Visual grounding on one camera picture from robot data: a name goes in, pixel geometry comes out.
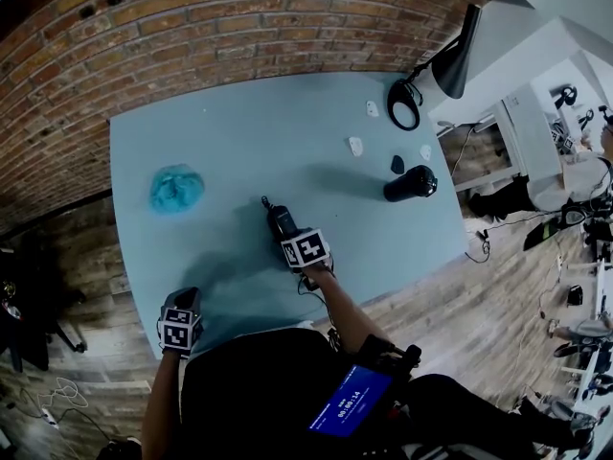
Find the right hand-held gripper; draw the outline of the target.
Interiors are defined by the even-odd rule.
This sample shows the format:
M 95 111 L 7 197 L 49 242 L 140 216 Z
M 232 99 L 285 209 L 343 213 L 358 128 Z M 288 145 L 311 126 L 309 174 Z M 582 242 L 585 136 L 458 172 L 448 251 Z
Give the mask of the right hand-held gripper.
M 329 244 L 320 229 L 282 232 L 280 245 L 287 266 L 293 271 L 301 271 L 330 257 Z

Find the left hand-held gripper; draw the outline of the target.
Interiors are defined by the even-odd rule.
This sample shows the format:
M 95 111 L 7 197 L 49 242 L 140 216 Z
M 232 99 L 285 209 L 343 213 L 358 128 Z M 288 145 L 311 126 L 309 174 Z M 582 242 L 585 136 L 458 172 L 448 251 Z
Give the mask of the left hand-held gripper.
M 181 288 L 169 294 L 158 319 L 157 330 L 163 351 L 189 358 L 202 334 L 201 292 L 198 287 Z

